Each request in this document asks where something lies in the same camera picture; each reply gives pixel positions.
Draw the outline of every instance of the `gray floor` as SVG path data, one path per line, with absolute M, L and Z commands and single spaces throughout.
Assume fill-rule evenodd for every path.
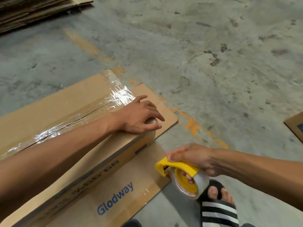
M 123 67 L 116 71 L 128 87 L 144 82 L 180 116 L 158 139 L 166 151 L 203 142 L 303 161 L 302 143 L 282 123 L 302 110 L 303 0 L 94 1 L 82 14 L 0 37 L 0 115 Z M 241 224 L 302 226 L 302 212 L 220 180 Z M 197 205 L 172 185 L 135 218 L 199 226 Z

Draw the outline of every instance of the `white stripe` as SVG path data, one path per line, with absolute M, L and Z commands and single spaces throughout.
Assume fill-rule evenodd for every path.
M 203 222 L 202 227 L 230 227 L 230 225 L 219 225 L 217 223 Z
M 228 216 L 228 215 L 225 215 L 225 214 L 222 214 L 222 213 L 202 212 L 202 216 L 203 216 L 203 217 L 222 218 L 222 219 L 225 219 L 225 220 L 232 221 L 232 222 L 234 222 L 234 223 L 236 223 L 236 224 L 239 224 L 239 220 L 238 220 L 238 219 L 233 218 L 233 217 Z
M 223 210 L 227 210 L 229 212 L 233 212 L 233 213 L 237 214 L 236 209 L 223 205 L 223 204 L 220 204 L 220 203 L 216 203 L 216 202 L 202 202 L 202 206 L 217 207 L 217 208 L 221 208 Z

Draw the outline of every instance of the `tape strip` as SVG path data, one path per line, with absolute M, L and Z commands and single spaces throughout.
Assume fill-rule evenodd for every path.
M 184 189 L 180 183 L 177 180 L 177 177 L 175 175 L 175 168 L 171 167 L 170 171 L 169 171 L 170 177 L 172 179 L 172 183 L 177 187 L 177 189 L 184 194 L 185 196 L 187 196 L 190 199 L 196 200 L 200 197 L 200 195 L 203 193 L 203 191 L 208 187 L 209 185 L 209 177 L 206 175 L 206 173 L 202 170 L 198 171 L 198 173 L 196 173 L 193 177 L 194 182 L 196 183 L 197 187 L 198 187 L 198 193 L 197 194 L 193 194 L 190 193 L 189 191 L 187 191 L 186 189 Z

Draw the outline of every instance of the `yellow tape dispenser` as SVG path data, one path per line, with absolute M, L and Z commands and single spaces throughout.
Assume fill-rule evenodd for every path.
M 172 183 L 179 191 L 191 199 L 198 199 L 209 185 L 209 177 L 206 173 L 187 163 L 171 163 L 167 160 L 167 157 L 165 157 L 155 164 L 155 168 L 163 177 L 169 174 Z M 189 184 L 187 177 L 183 176 L 181 171 L 189 174 L 195 183 Z

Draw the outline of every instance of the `black and white striped sandal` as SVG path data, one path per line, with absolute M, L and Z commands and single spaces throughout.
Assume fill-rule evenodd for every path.
M 208 197 L 209 187 L 214 186 L 218 189 L 218 199 Z M 211 179 L 209 186 L 198 199 L 201 211 L 202 227 L 239 227 L 236 207 L 228 202 L 222 201 L 221 189 L 224 186 L 216 180 Z

